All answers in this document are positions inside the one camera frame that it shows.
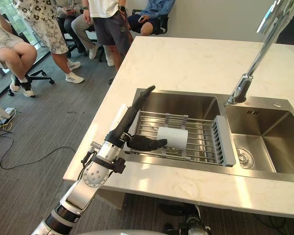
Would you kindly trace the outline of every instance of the faucet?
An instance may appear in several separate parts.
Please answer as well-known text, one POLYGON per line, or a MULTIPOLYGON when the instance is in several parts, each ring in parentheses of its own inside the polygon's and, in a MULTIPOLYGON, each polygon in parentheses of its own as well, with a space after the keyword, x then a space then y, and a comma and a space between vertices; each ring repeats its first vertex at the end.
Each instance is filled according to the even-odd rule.
POLYGON ((271 31, 267 34, 265 42, 258 52, 251 67, 244 73, 233 90, 232 94, 228 98, 228 102, 231 104, 242 103, 246 100, 246 93, 253 80, 253 73, 264 58, 266 52, 271 46, 276 35, 279 33, 281 27, 285 24, 289 14, 294 8, 294 0, 275 0, 268 12, 261 21, 257 33, 261 32, 266 34, 269 29, 271 31))

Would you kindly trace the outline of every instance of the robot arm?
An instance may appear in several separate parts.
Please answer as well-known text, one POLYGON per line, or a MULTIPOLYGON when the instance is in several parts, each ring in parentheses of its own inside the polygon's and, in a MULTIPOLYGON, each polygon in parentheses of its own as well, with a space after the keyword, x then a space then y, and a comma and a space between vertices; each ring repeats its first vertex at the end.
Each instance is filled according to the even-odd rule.
POLYGON ((89 152, 82 160, 83 170, 78 180, 63 196, 48 218, 39 224, 32 235, 69 234, 95 197, 97 190, 109 178, 109 170, 116 173, 123 172, 125 160, 118 158, 118 155, 125 142, 128 146, 143 151, 155 150, 167 144, 167 140, 155 141, 142 136, 132 137, 128 134, 137 112, 154 89, 155 86, 152 86, 141 92, 133 105, 128 108, 119 125, 105 137, 102 146, 92 143, 89 152))

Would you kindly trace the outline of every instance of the countertop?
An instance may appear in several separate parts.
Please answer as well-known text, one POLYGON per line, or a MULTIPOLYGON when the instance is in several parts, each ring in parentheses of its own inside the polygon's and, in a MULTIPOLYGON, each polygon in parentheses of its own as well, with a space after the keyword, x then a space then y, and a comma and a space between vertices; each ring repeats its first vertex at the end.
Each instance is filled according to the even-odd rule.
MULTIPOLYGON (((103 143, 137 88, 230 94, 262 43, 136 37, 65 175, 76 180, 92 141, 103 143)), ((273 44, 254 73, 249 96, 287 99, 294 108, 294 46, 273 44)), ((126 162, 102 187, 204 206, 294 217, 294 182, 126 162)))

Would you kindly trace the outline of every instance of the white wall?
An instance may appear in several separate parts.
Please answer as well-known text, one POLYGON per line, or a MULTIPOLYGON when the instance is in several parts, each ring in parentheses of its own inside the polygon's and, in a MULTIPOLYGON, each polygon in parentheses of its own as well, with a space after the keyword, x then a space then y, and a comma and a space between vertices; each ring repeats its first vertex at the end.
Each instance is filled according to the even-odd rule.
MULTIPOLYGON (((127 0, 128 14, 148 0, 127 0)), ((262 40, 256 29, 274 0, 176 0, 165 37, 262 40)))

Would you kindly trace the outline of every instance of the drain strainer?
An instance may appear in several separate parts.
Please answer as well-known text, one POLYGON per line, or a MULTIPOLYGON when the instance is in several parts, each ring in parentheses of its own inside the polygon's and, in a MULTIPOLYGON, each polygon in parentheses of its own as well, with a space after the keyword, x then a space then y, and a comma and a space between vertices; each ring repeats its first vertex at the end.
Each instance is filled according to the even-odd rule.
POLYGON ((253 156, 243 148, 236 148, 239 157, 240 165, 244 169, 249 169, 254 165, 253 156))

